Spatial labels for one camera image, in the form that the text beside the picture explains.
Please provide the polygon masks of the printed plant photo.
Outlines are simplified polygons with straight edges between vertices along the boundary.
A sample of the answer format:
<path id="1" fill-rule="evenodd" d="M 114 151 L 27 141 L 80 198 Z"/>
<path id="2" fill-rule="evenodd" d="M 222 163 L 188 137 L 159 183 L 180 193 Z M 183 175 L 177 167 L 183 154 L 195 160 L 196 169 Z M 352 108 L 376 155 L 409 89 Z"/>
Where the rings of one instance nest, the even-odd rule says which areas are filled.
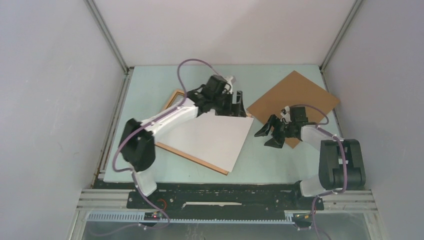
<path id="1" fill-rule="evenodd" d="M 213 171 L 228 175 L 248 136 L 254 118 L 206 113 L 156 137 L 156 146 Z"/>

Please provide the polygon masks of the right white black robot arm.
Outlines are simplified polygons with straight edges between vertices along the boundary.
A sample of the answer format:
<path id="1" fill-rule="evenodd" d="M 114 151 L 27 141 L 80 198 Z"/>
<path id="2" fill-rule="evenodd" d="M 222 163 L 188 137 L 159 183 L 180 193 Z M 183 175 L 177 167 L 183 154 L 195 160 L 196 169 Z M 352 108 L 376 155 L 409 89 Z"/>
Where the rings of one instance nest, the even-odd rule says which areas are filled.
<path id="1" fill-rule="evenodd" d="M 281 116 L 270 115 L 255 137 L 271 138 L 267 147 L 281 149 L 287 139 L 297 139 L 318 150 L 318 173 L 295 183 L 291 204 L 304 209 L 311 197 L 341 194 L 365 186 L 366 173 L 361 145 L 356 139 L 345 139 L 323 128 L 323 123 L 309 121 L 307 104 L 286 106 Z"/>

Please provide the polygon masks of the brown cardboard backing board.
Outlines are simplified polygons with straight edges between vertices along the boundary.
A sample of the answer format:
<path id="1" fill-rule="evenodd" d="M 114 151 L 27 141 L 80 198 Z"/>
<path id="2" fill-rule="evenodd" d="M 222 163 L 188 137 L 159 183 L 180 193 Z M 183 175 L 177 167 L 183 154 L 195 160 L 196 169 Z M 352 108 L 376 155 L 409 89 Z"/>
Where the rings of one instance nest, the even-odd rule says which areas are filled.
<path id="1" fill-rule="evenodd" d="M 276 115 L 281 120 L 282 109 L 290 106 L 291 121 L 300 122 L 300 140 L 286 138 L 284 144 L 294 148 L 300 142 L 304 142 L 320 150 L 323 141 L 332 142 L 333 138 L 331 134 L 323 133 L 317 125 L 321 121 L 327 125 L 328 114 L 339 103 L 337 97 L 297 71 L 293 71 L 247 110 L 264 125 L 271 115 Z"/>

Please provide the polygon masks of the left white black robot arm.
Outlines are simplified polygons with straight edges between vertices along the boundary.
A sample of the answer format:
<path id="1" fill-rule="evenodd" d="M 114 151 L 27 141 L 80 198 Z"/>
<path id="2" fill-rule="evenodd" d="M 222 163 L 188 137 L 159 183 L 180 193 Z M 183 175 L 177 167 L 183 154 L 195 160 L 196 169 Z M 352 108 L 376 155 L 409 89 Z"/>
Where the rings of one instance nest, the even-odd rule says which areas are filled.
<path id="1" fill-rule="evenodd" d="M 114 166 L 113 170 L 117 173 L 130 172 L 140 193 L 138 201 L 145 208 L 153 208 L 158 202 L 157 183 L 149 171 L 156 159 L 157 138 L 210 111 L 217 116 L 245 118 L 243 92 L 233 91 L 235 82 L 234 76 L 214 74 L 207 83 L 185 91 L 179 102 L 157 115 L 143 121 L 131 118 L 125 123 L 117 153 L 122 155 L 128 166 L 122 169 Z"/>

